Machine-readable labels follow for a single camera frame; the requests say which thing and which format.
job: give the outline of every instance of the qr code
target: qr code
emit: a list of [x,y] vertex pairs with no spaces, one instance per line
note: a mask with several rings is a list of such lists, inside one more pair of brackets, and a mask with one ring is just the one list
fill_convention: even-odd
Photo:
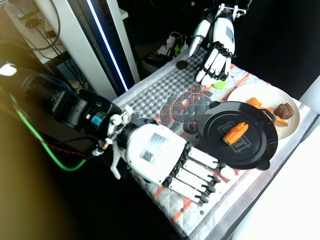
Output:
[[140,157],[148,162],[150,162],[150,160],[152,159],[154,155],[147,151],[147,150],[143,150],[143,152],[141,153]]

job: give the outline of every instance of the green object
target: green object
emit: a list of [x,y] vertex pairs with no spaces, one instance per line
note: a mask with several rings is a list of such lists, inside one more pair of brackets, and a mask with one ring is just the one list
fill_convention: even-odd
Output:
[[221,81],[213,84],[216,89],[224,89],[227,86],[227,81]]
[[[10,95],[11,99],[13,100],[13,102],[15,104],[17,104],[17,100],[15,99],[14,96]],[[18,114],[18,116],[21,118],[22,122],[28,127],[28,129],[40,140],[40,143],[42,144],[43,148],[46,150],[46,152],[49,154],[49,156],[52,158],[52,160],[63,170],[67,171],[67,172],[72,172],[77,170],[78,168],[80,168],[87,160],[86,159],[82,159],[76,166],[74,167],[66,167],[64,166],[58,159],[57,157],[54,155],[54,153],[50,150],[50,148],[44,143],[44,139],[42,138],[42,136],[37,132],[37,130],[30,124],[30,122],[27,120],[27,118],[16,109],[16,113]]]
[[180,50],[182,48],[182,45],[181,44],[177,44],[174,48],[174,55],[175,56],[178,56],[180,54]]

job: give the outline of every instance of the black plate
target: black plate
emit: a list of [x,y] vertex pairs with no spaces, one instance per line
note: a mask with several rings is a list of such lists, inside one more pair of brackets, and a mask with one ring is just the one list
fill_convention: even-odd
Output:
[[[249,125],[248,130],[233,145],[227,145],[224,135],[241,122]],[[237,101],[212,102],[198,123],[198,135],[209,155],[234,169],[268,169],[278,146],[276,128],[265,113]]]

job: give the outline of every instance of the blue light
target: blue light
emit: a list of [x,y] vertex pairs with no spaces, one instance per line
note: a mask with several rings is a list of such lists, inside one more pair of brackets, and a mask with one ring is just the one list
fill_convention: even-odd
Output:
[[104,30],[102,29],[102,26],[101,26],[101,24],[100,24],[100,22],[99,22],[98,16],[97,16],[96,11],[95,11],[95,8],[94,8],[94,6],[92,5],[91,0],[86,0],[86,2],[88,3],[88,6],[89,6],[89,8],[90,8],[90,10],[91,10],[91,13],[92,13],[92,16],[93,16],[93,18],[94,18],[94,21],[95,21],[95,23],[96,23],[96,25],[97,25],[97,27],[98,27],[98,29],[99,29],[99,32],[100,32],[100,34],[101,34],[101,36],[102,36],[102,39],[103,39],[103,41],[104,41],[104,44],[105,44],[105,46],[106,46],[106,48],[107,48],[107,50],[108,50],[108,52],[109,52],[109,54],[110,54],[110,57],[111,57],[111,59],[112,59],[112,61],[113,61],[113,64],[114,64],[114,66],[115,66],[115,69],[116,69],[116,71],[117,71],[118,74],[119,74],[119,77],[120,77],[121,82],[122,82],[122,84],[123,84],[123,86],[124,86],[124,89],[125,89],[125,91],[127,92],[127,91],[128,91],[127,85],[126,85],[126,83],[125,83],[125,80],[124,80],[121,72],[120,72],[119,66],[118,66],[118,64],[117,64],[117,62],[116,62],[116,59],[115,59],[115,56],[114,56],[113,52],[111,51],[110,45],[109,45],[109,43],[108,43],[108,40],[107,40],[106,35],[105,35],[105,33],[104,33]]

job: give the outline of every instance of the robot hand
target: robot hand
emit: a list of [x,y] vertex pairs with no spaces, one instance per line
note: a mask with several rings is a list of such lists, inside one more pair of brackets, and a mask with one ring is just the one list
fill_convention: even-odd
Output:
[[203,86],[210,86],[224,81],[231,70],[231,58],[235,53],[235,35],[233,21],[235,18],[246,14],[246,10],[239,9],[238,5],[219,5],[216,15],[211,11],[201,21],[194,33],[194,39],[190,45],[188,56],[191,57],[199,48],[203,39],[207,36],[211,24],[214,22],[213,34],[209,36],[212,43],[205,55],[200,68],[195,76],[197,82]]

